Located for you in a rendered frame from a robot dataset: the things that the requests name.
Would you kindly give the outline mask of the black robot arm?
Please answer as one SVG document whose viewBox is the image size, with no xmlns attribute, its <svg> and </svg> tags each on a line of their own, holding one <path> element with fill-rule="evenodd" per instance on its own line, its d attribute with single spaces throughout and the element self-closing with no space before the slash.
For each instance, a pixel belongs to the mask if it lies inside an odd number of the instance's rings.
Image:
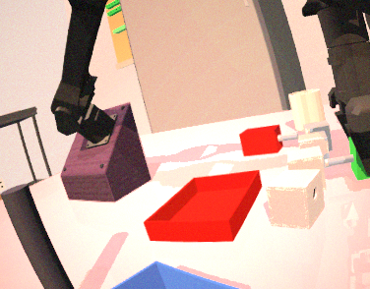
<svg viewBox="0 0 370 289">
<path fill-rule="evenodd" d="M 57 131 L 79 133 L 88 139 L 87 149 L 107 145 L 118 115 L 108 115 L 92 104 L 97 76 L 89 72 L 93 47 L 108 0 L 68 0 L 71 4 L 61 81 L 50 110 Z M 318 15 L 327 48 L 367 42 L 370 0 L 306 0 L 303 17 Z"/>
</svg>

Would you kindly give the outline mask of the dark grey cylinder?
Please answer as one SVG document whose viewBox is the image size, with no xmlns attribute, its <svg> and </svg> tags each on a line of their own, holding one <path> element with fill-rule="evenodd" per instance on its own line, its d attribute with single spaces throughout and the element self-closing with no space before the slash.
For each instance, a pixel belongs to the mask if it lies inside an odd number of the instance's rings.
<svg viewBox="0 0 370 289">
<path fill-rule="evenodd" d="M 1 194 L 16 234 L 44 289 L 75 289 L 43 226 L 28 184 Z"/>
</svg>

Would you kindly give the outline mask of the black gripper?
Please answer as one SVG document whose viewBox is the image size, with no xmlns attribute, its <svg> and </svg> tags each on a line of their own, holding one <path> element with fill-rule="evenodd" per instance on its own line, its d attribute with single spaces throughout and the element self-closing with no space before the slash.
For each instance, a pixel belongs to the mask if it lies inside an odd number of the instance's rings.
<svg viewBox="0 0 370 289">
<path fill-rule="evenodd" d="M 345 135 L 370 175 L 370 41 L 328 48 L 335 87 L 328 93 Z"/>
</svg>

